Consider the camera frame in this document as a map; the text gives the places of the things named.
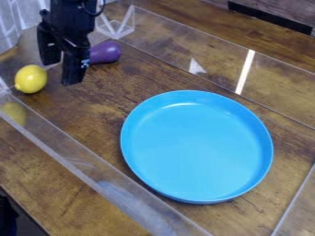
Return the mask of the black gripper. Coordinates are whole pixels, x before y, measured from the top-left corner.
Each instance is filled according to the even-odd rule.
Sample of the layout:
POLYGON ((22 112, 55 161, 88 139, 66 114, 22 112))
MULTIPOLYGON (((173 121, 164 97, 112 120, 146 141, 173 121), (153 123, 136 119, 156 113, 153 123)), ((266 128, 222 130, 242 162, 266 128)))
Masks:
POLYGON ((63 52, 61 84, 82 82, 89 66, 86 35, 94 29, 94 18, 102 13, 98 0, 50 0, 50 8, 41 9, 37 25, 38 57, 43 65, 57 64, 59 48, 68 43, 73 49, 63 52))

